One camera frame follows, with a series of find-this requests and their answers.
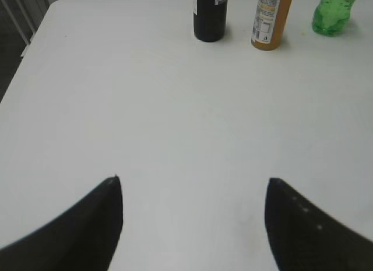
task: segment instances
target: bottle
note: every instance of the bottle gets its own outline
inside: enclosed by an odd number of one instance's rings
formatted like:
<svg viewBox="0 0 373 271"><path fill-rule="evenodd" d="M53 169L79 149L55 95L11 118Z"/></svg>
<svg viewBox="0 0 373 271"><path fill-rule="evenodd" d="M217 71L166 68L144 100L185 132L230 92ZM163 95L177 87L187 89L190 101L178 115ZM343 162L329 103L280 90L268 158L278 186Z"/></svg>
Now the bottle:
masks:
<svg viewBox="0 0 373 271"><path fill-rule="evenodd" d="M327 36L339 34L350 18L354 2L355 0L321 0L312 21L314 32Z"/></svg>
<svg viewBox="0 0 373 271"><path fill-rule="evenodd" d="M228 0L193 0L194 35L204 42L224 36Z"/></svg>
<svg viewBox="0 0 373 271"><path fill-rule="evenodd" d="M251 44L265 51L277 48L281 43L291 0L258 0Z"/></svg>

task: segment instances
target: white table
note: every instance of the white table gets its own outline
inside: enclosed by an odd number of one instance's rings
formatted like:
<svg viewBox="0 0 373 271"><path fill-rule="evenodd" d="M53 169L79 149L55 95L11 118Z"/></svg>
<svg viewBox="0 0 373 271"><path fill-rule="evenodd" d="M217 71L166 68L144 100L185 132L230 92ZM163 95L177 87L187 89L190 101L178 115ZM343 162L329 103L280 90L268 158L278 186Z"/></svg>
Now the white table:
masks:
<svg viewBox="0 0 373 271"><path fill-rule="evenodd" d="M373 239L372 0L336 38L293 0L272 52L249 43L256 0L229 0L212 44L191 1L51 5L0 105L1 247L115 173L111 271L277 270L269 177Z"/></svg>

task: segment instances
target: wine bottle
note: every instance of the wine bottle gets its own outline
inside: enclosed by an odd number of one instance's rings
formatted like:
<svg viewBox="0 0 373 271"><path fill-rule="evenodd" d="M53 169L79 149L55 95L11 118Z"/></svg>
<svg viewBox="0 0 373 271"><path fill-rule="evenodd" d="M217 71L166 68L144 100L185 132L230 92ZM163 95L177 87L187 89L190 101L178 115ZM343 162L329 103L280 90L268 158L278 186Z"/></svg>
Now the wine bottle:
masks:
<svg viewBox="0 0 373 271"><path fill-rule="evenodd" d="M194 35L204 42L224 36L228 0L193 0Z"/></svg>

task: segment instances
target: green bottle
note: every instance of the green bottle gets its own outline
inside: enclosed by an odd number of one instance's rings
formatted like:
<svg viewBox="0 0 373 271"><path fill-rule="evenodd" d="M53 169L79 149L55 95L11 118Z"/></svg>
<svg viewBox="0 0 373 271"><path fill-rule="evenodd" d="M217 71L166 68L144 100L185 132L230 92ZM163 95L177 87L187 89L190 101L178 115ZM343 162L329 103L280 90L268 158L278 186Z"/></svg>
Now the green bottle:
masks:
<svg viewBox="0 0 373 271"><path fill-rule="evenodd" d="M350 18L355 0L321 0L315 10L312 28L327 36L338 34Z"/></svg>

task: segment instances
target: juice bottle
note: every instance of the juice bottle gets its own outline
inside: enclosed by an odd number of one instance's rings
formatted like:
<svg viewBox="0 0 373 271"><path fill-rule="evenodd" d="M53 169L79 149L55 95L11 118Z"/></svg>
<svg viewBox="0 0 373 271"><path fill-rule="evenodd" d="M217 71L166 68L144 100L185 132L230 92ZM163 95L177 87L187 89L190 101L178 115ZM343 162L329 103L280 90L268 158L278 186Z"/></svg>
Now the juice bottle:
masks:
<svg viewBox="0 0 373 271"><path fill-rule="evenodd" d="M281 43L291 0L258 0L251 43L254 47L270 51Z"/></svg>

